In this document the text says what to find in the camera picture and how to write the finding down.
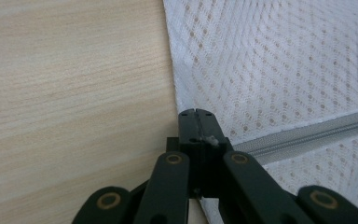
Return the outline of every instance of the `white mesh fabric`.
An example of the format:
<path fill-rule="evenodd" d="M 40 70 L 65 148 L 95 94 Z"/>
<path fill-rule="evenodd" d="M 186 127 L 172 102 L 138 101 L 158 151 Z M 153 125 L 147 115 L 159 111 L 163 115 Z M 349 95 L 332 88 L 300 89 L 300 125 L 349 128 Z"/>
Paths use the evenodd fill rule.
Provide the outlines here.
<path fill-rule="evenodd" d="M 178 111 L 232 143 L 358 111 L 358 1 L 164 1 Z"/>
<path fill-rule="evenodd" d="M 332 189 L 358 206 L 358 135 L 311 152 L 264 166 L 282 188 L 297 194 L 301 187 Z M 211 224 L 223 223 L 216 200 L 204 200 Z"/>

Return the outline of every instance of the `gray zipper tape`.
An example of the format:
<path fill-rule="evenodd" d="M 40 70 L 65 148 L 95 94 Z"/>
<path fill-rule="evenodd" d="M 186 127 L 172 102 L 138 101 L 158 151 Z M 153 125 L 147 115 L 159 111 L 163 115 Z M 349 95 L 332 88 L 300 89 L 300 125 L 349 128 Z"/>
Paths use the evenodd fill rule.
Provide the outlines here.
<path fill-rule="evenodd" d="M 307 127 L 270 134 L 234 146 L 261 164 L 279 161 L 358 134 L 358 113 Z"/>

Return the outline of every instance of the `light wood grain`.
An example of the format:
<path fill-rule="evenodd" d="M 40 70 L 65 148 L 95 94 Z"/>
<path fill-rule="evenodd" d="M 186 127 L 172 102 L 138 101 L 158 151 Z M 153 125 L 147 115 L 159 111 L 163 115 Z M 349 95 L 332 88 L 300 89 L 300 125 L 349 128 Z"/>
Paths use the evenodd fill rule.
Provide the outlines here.
<path fill-rule="evenodd" d="M 70 223 L 176 129 L 162 1 L 0 0 L 0 223 Z"/>

